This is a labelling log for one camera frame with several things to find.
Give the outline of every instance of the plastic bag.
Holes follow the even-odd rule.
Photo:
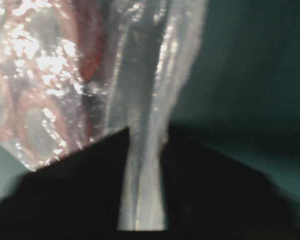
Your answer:
[[[206,6],[0,0],[0,144],[35,171],[129,126],[119,228],[166,228],[159,153]]]

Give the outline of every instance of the transparent plastic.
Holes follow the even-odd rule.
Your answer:
[[[167,227],[159,154],[207,0],[0,0],[0,144],[31,171],[130,128],[119,229]]]

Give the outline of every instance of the black surface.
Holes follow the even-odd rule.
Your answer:
[[[0,204],[0,230],[115,230],[129,131],[24,176]],[[170,131],[162,157],[171,230],[291,227],[265,176]]]

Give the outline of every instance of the teal wall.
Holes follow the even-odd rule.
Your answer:
[[[267,174],[300,219],[300,0],[211,0],[172,123]]]

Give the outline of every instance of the teal background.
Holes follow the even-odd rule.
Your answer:
[[[300,0],[211,0],[205,27],[171,121],[266,174],[300,227]]]

